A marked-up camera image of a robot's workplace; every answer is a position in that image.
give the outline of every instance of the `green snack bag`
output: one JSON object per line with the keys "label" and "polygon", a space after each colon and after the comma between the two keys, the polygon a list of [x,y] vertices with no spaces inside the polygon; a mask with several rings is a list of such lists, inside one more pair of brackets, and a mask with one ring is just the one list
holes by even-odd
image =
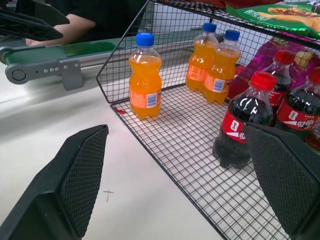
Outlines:
{"label": "green snack bag", "polygon": [[257,25],[320,39],[320,1],[304,1],[233,9],[228,14]]}

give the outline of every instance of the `conveyor belt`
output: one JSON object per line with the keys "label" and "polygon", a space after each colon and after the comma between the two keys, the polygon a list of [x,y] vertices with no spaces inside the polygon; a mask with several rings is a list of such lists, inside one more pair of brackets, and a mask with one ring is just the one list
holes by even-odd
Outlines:
{"label": "conveyor belt", "polygon": [[[197,28],[155,34],[155,49],[160,54],[166,54],[168,51],[190,48],[193,36],[200,32],[201,29]],[[2,47],[0,60],[8,65],[5,74],[14,84],[21,85],[30,80],[61,75],[64,88],[73,90],[84,85],[81,68],[102,65],[120,40],[114,38],[49,47]],[[124,38],[114,54],[117,59],[113,61],[127,59],[135,47],[135,36]]]}

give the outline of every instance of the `orange label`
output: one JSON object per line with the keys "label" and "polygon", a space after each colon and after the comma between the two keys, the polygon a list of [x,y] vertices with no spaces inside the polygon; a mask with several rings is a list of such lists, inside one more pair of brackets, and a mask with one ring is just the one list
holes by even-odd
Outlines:
{"label": "orange label", "polygon": [[222,80],[207,74],[204,80],[204,87],[211,92],[228,93],[231,80]]}
{"label": "orange label", "polygon": [[130,103],[141,109],[150,109],[159,105],[161,102],[161,90],[154,93],[137,93],[130,89]]}
{"label": "orange label", "polygon": [[189,69],[186,76],[193,81],[205,81],[205,77],[207,75],[207,70],[200,69],[198,67],[192,66],[189,64]]}

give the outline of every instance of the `person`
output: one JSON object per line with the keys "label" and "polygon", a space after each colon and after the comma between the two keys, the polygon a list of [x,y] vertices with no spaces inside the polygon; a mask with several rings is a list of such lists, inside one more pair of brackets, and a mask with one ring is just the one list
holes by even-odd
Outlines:
{"label": "person", "polygon": [[133,20],[128,0],[46,0],[45,3],[60,11],[70,23],[54,27],[63,34],[62,38],[48,41],[26,39],[28,46],[120,38]]}

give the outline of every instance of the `pink package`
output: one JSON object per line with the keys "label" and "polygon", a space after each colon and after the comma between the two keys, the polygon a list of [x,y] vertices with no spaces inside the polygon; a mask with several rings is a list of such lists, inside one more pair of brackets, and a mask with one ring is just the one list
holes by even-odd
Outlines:
{"label": "pink package", "polygon": [[276,52],[281,49],[289,50],[296,54],[293,65],[289,69],[291,76],[290,89],[301,86],[306,81],[311,69],[320,66],[320,58],[303,45],[273,37],[258,49],[253,60],[233,80],[228,97],[232,99],[244,92],[249,87],[248,82],[253,73],[262,71],[272,64]]}

